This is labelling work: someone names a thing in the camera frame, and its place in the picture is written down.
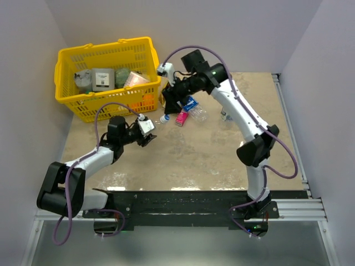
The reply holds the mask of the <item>clear unlabelled plastic bottle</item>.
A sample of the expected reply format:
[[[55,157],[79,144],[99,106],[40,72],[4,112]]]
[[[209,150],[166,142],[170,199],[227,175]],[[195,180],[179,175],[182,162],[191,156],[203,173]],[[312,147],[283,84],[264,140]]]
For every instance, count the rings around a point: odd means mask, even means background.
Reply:
[[[164,125],[166,125],[167,123],[165,123],[165,124],[163,124],[162,122],[161,122],[161,117],[160,118],[158,118],[157,120],[155,120],[155,121],[153,121],[153,124],[154,124],[154,127],[155,127],[155,129],[160,129],[162,126],[164,126]]]

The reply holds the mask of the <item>clear bottle blue label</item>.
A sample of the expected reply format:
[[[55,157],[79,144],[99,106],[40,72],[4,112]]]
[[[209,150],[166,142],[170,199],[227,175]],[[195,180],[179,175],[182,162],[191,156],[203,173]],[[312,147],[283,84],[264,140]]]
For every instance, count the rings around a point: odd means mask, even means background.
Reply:
[[[206,110],[202,108],[199,102],[192,96],[188,97],[187,103],[182,107],[182,109],[197,122],[204,122],[207,119]]]

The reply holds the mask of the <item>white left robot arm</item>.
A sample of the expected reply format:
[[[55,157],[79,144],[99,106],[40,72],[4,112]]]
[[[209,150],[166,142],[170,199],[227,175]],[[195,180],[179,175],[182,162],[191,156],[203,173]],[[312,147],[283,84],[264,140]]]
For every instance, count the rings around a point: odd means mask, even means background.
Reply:
[[[99,146],[86,155],[66,163],[49,165],[37,197],[37,207],[64,217],[74,217],[80,211],[95,209],[102,217],[110,217],[115,204],[107,192],[87,191],[85,182],[101,169],[115,163],[124,152],[124,146],[137,143],[146,146],[156,138],[154,123],[147,117],[128,125],[122,116],[109,120],[107,132]]]

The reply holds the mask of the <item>blue white bottle cap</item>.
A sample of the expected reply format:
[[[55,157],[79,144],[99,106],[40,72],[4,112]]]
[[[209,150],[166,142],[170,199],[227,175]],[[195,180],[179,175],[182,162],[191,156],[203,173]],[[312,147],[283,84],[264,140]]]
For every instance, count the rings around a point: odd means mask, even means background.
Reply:
[[[169,115],[164,115],[164,116],[161,117],[161,122],[163,124],[167,123],[169,120],[170,120]]]

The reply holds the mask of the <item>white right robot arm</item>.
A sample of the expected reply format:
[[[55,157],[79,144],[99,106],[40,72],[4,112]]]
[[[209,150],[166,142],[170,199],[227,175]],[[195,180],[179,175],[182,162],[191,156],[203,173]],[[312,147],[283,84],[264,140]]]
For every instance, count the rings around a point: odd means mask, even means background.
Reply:
[[[279,129],[260,118],[239,93],[225,62],[220,60],[210,65],[204,59],[202,50],[203,47],[195,46],[194,51],[181,58],[187,71],[182,79],[176,76],[177,71],[167,61],[157,67],[157,74],[168,79],[162,91],[165,115],[181,111],[199,112],[201,109],[192,96],[200,91],[206,92],[222,106],[239,127],[245,140],[236,150],[239,160],[246,166],[248,178],[248,201],[241,204],[241,207],[247,207],[250,216],[259,218],[267,211],[265,200],[270,191],[267,187],[266,168]]]

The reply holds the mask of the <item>clear bottle white green label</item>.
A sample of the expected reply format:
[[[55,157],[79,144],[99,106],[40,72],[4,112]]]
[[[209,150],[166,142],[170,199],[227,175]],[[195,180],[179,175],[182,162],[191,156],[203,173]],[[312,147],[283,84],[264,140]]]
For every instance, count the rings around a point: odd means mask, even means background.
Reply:
[[[223,121],[232,121],[231,116],[224,110],[221,110],[221,118]]]

